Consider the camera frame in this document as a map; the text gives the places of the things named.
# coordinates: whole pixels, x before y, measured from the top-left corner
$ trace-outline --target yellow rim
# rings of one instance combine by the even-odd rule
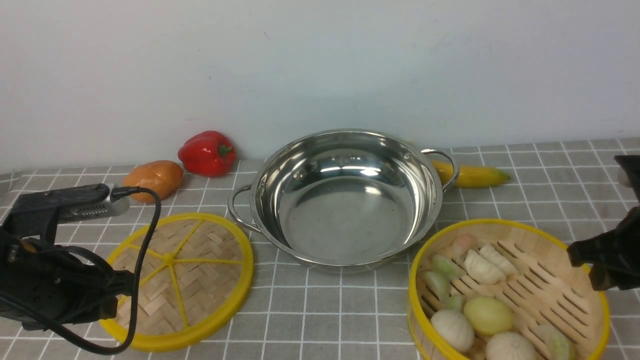
[[[561,247],[563,249],[567,249],[567,246],[565,244],[563,244],[560,240],[558,240],[555,237],[545,233],[544,231],[542,231],[540,229],[537,229],[535,227],[531,227],[529,225],[521,224],[519,222],[514,222],[514,221],[510,221],[510,220],[503,220],[503,219],[491,219],[491,218],[473,219],[473,220],[466,220],[466,221],[458,222],[457,224],[450,225],[450,226],[440,230],[435,235],[433,235],[429,240],[427,240],[427,242],[418,251],[418,254],[416,255],[416,257],[413,259],[413,263],[412,263],[412,266],[411,266],[411,274],[410,274],[410,277],[409,277],[409,301],[410,301],[411,307],[413,309],[413,315],[418,320],[418,324],[420,325],[420,327],[424,331],[424,334],[429,338],[429,340],[434,344],[434,346],[438,349],[438,351],[440,351],[442,353],[442,355],[444,357],[446,357],[447,359],[451,359],[451,360],[468,360],[468,358],[465,357],[464,355],[460,354],[459,352],[455,351],[455,349],[453,349],[446,341],[444,341],[444,339],[442,339],[440,337],[440,335],[438,335],[438,333],[435,331],[433,326],[431,326],[431,323],[427,319],[427,316],[424,314],[424,312],[422,310],[422,307],[420,306],[420,300],[418,299],[418,290],[416,289],[416,287],[414,285],[415,281],[416,281],[416,277],[417,277],[417,272],[418,272],[419,259],[422,257],[424,252],[427,250],[427,248],[434,241],[436,241],[439,237],[441,237],[442,235],[448,233],[449,231],[453,231],[455,229],[458,229],[460,227],[464,227],[464,226],[467,226],[467,225],[483,224],[483,223],[484,224],[486,224],[486,223],[504,224],[504,225],[510,225],[510,226],[514,226],[514,227],[519,227],[519,228],[534,232],[534,233],[536,233],[536,234],[548,239],[552,243],[555,243],[557,246],[559,246],[559,247]],[[586,273],[589,273],[589,267],[588,266],[583,265],[582,269]],[[598,296],[600,296],[600,301],[602,303],[602,312],[603,312],[603,316],[605,318],[604,319],[605,320],[604,323],[606,324],[606,326],[604,327],[604,329],[602,329],[602,335],[600,337],[600,341],[598,342],[598,346],[596,347],[595,351],[587,358],[587,360],[600,359],[602,354],[604,353],[605,349],[607,348],[607,342],[609,341],[609,321],[610,321],[609,304],[607,302],[607,297],[604,295],[604,292],[599,292]],[[421,349],[420,345],[418,345],[419,341],[417,341],[415,332],[412,329],[411,324],[410,324],[410,331],[411,331],[411,334],[413,336],[413,340],[414,340],[416,346],[418,347],[418,350],[420,351],[420,353],[425,358],[428,359],[429,357],[426,356],[426,354],[424,352],[424,349]]]
[[[226,325],[229,320],[235,315],[240,307],[243,305],[246,300],[247,295],[249,294],[249,290],[251,289],[251,283],[253,279],[253,252],[251,249],[251,244],[249,243],[249,239],[246,237],[244,232],[240,230],[238,226],[236,226],[231,221],[219,217],[218,215],[213,214],[203,214],[203,213],[185,213],[174,215],[170,217],[166,217],[158,221],[158,227],[177,220],[188,220],[188,219],[200,219],[200,223],[192,229],[192,231],[187,234],[187,236],[181,241],[180,245],[176,248],[174,254],[180,250],[182,245],[187,242],[187,239],[193,234],[195,229],[205,221],[215,222],[227,228],[229,232],[231,232],[238,244],[240,249],[242,250],[243,260],[242,261],[231,261],[225,259],[183,259],[177,260],[176,262],[214,262],[214,263],[228,263],[228,264],[237,264],[242,266],[242,271],[240,273],[240,278],[236,284],[236,287],[233,289],[229,297],[224,303],[209,317],[205,320],[202,320],[200,323],[194,326],[188,326],[186,321],[186,315],[184,312],[184,305],[182,304],[182,299],[179,294],[180,291],[177,288],[177,282],[175,278],[175,272],[173,271],[173,267],[170,266],[171,275],[173,279],[174,290],[178,295],[178,304],[180,307],[180,312],[182,314],[182,319],[185,323],[184,330],[179,332],[174,332],[173,334],[168,335],[144,335],[144,334],[136,334],[133,338],[133,342],[131,343],[131,347],[147,352],[166,352],[178,350],[194,343],[197,343],[204,338],[210,336],[221,327]],[[109,264],[113,264],[116,258],[125,250],[131,247],[136,248],[135,245],[130,245],[132,241],[139,238],[140,236],[144,236],[147,233],[148,226],[143,227],[140,230],[137,230],[133,234],[131,234],[125,241],[123,241],[107,258],[107,262]],[[155,256],[162,259],[162,255],[155,253],[151,250],[147,251],[146,256]],[[156,270],[154,273],[149,274],[144,279],[140,279],[141,285],[148,281],[154,274],[158,273],[159,270]],[[108,320],[100,320],[100,324],[105,329],[107,333],[112,335],[116,340],[122,342],[127,337],[127,329],[120,326],[113,319]]]

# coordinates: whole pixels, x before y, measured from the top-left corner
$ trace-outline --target black cable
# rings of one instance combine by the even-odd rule
[[[158,194],[156,194],[153,190],[148,188],[140,188],[140,187],[121,187],[115,188],[111,192],[111,198],[113,200],[117,200],[121,197],[125,197],[131,195],[133,193],[147,193],[154,197],[156,202],[156,208],[154,210],[154,216],[151,219],[151,223],[149,223],[149,229],[147,230],[147,234],[145,235],[145,239],[142,241],[140,245],[140,252],[138,253],[138,259],[136,260],[136,267],[133,272],[133,289],[131,290],[131,317],[129,319],[129,330],[127,332],[127,337],[124,339],[122,344],[116,347],[103,347],[92,343],[91,341],[85,340],[76,333],[68,330],[62,324],[59,324],[43,314],[35,311],[30,307],[26,307],[22,305],[22,301],[20,299],[16,299],[8,293],[0,290],[0,298],[7,303],[9,306],[12,306],[20,311],[22,311],[25,315],[31,317],[36,322],[41,325],[47,327],[51,331],[60,335],[63,339],[69,341],[75,346],[86,350],[88,352],[92,352],[98,355],[115,355],[126,350],[131,342],[133,341],[133,337],[136,334],[136,325],[138,323],[138,287],[140,285],[140,273],[142,273],[142,264],[145,259],[145,253],[147,252],[147,248],[149,247],[149,243],[151,242],[151,237],[156,230],[156,226],[158,220],[160,220],[160,210],[161,210],[161,200]]]

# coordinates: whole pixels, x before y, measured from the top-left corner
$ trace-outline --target white dumpling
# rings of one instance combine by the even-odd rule
[[[504,275],[518,275],[518,269],[513,266],[509,259],[505,258],[501,253],[495,250],[491,244],[483,245],[480,248],[480,256],[500,268]]]
[[[524,336],[515,332],[501,332],[486,344],[487,360],[535,360],[536,349]]]
[[[481,284],[495,284],[505,281],[507,276],[499,267],[485,260],[474,250],[469,250],[465,259],[465,270],[471,278]]]

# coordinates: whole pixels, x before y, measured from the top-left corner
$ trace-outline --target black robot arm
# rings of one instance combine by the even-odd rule
[[[122,214],[129,208],[127,196],[138,192],[151,194],[156,208],[133,273],[113,270],[85,248],[55,244],[58,224]],[[20,195],[0,228],[0,316],[21,322],[27,331],[50,329],[96,354],[124,351],[135,333],[142,262],[160,209],[157,194],[138,187],[95,184]],[[63,326],[114,318],[119,295],[132,300],[129,333],[121,345],[101,347]]]

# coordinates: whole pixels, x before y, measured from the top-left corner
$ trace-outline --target bamboo steamer lid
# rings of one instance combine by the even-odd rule
[[[114,270],[133,272],[148,226],[107,258]],[[235,224],[203,213],[161,219],[145,255],[138,296],[138,323],[131,348],[166,352],[187,347],[227,324],[251,288],[253,253]],[[131,298],[118,297],[114,319],[103,328],[122,342]]]

